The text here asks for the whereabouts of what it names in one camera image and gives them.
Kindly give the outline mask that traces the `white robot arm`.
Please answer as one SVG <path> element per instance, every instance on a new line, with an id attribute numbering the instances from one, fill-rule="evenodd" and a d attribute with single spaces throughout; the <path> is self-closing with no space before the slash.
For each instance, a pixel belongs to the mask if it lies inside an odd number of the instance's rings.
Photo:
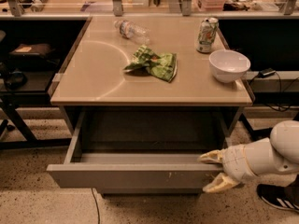
<path id="1" fill-rule="evenodd" d="M 216 193 L 231 189 L 260 175 L 287 175 L 299 172 L 299 122 L 282 121 L 269 138 L 249 144 L 212 150 L 197 159 L 203 163 L 221 164 L 223 171 L 203 187 Z"/>

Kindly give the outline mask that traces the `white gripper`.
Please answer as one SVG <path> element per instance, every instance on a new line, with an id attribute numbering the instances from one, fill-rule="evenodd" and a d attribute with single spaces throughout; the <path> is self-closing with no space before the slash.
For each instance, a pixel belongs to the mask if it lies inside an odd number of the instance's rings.
<path id="1" fill-rule="evenodd" d="M 203 163 L 222 163 L 225 173 L 219 173 L 211 183 L 203 187 L 203 192 L 216 193 L 232 189 L 240 182 L 254 179 L 256 174 L 249 167 L 245 146 L 237 145 L 221 150 L 212 150 L 200 155 L 197 160 Z"/>

